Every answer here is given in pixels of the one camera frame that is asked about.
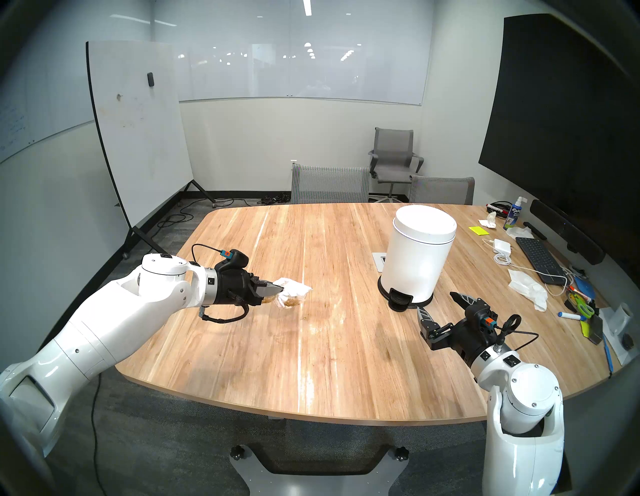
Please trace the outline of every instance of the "writing on whiteboard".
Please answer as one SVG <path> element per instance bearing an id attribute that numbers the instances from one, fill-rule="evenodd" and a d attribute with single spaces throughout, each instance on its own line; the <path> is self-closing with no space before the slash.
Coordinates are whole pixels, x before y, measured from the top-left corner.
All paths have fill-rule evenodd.
<path id="1" fill-rule="evenodd" d="M 0 152 L 18 142 L 27 129 L 27 119 L 11 104 L 0 107 Z"/>

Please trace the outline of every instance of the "keyboard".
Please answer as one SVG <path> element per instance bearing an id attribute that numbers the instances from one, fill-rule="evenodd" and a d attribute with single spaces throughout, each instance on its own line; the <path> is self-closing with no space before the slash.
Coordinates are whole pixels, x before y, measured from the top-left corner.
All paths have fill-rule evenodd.
<path id="1" fill-rule="evenodd" d="M 540 277 L 543 283 L 564 286 L 566 282 L 564 271 L 560 265 L 558 265 L 556 259 L 549 253 L 549 250 L 547 250 L 547 247 L 542 241 L 539 239 L 531 239 L 530 237 L 517 237 L 516 243 L 521 247 L 535 270 L 549 274 L 538 274 L 538 277 Z"/>

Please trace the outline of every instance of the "gray office chair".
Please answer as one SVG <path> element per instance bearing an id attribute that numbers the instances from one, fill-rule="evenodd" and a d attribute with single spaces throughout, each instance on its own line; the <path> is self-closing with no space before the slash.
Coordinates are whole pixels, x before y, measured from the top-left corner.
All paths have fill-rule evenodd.
<path id="1" fill-rule="evenodd" d="M 472 205 L 476 180 L 412 174 L 409 201 L 418 204 Z"/>
<path id="2" fill-rule="evenodd" d="M 292 204 L 367 203 L 366 167 L 309 167 L 293 164 Z"/>
<path id="3" fill-rule="evenodd" d="M 388 195 L 371 195 L 380 198 L 376 203 L 398 201 L 394 196 L 394 184 L 411 182 L 411 174 L 420 172 L 424 159 L 413 153 L 413 129 L 401 131 L 399 129 L 376 128 L 376 138 L 373 142 L 369 173 L 378 180 L 378 184 L 391 183 Z M 411 171 L 411 159 L 418 159 L 418 167 Z"/>

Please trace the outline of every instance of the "floor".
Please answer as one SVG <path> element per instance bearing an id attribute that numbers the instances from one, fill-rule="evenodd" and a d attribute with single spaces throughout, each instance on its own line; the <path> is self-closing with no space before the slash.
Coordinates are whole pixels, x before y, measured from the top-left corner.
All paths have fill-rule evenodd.
<path id="1" fill-rule="evenodd" d="M 191 201 L 183 200 L 172 213 Z M 255 205 L 257 200 L 247 202 Z M 244 202 L 230 206 L 243 207 Z M 154 237 L 170 253 L 176 253 L 211 212 L 211 203 L 197 202 L 184 211 L 194 218 L 162 228 Z M 109 280 L 130 273 L 147 251 L 148 246 L 139 243 Z M 71 402 L 63 433 L 47 458 L 63 495 L 102 494 L 92 460 L 91 407 L 97 384 L 96 378 Z M 482 492 L 482 422 L 384 428 L 269 420 L 133 384 L 112 367 L 102 373 L 95 425 L 99 474 L 109 496 L 248 495 L 228 461 L 230 448 L 237 444 L 249 445 L 272 472 L 304 473 L 368 472 L 385 447 L 405 446 L 409 465 L 389 494 Z"/>

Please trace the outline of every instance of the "wood grain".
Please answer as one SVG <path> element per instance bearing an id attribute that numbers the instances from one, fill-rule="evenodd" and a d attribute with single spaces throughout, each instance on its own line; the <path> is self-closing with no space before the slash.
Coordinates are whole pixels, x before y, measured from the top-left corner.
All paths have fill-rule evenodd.
<path id="1" fill-rule="evenodd" d="M 446 424 L 486 417 L 486 394 L 450 349 L 431 351 L 421 339 L 415 310 L 396 313 L 378 292 L 371 253 L 387 250 L 392 219 L 402 204 L 276 205 L 224 209 L 207 215 L 178 256 L 193 243 L 237 248 L 261 278 L 289 277 L 313 288 L 294 308 L 251 307 L 247 318 L 215 324 L 198 309 L 181 310 L 149 341 L 117 365 L 129 380 L 195 401 L 236 410 L 323 422 L 368 425 Z M 428 310 L 440 324 L 463 311 L 450 291 L 480 296 L 502 322 L 522 316 L 521 330 L 540 338 L 520 350 L 527 362 L 556 374 L 565 397 L 608 377 L 602 343 L 594 346 L 576 321 L 560 319 L 561 297 L 546 312 L 508 288 L 506 267 L 469 226 L 482 207 L 433 205 L 458 222 L 456 239 Z M 512 244 L 516 265 L 530 267 Z M 214 266 L 217 253 L 196 248 L 198 262 Z M 559 287 L 550 287 L 558 292 Z M 209 307 L 228 318 L 237 307 Z M 512 348 L 527 336 L 510 335 Z"/>

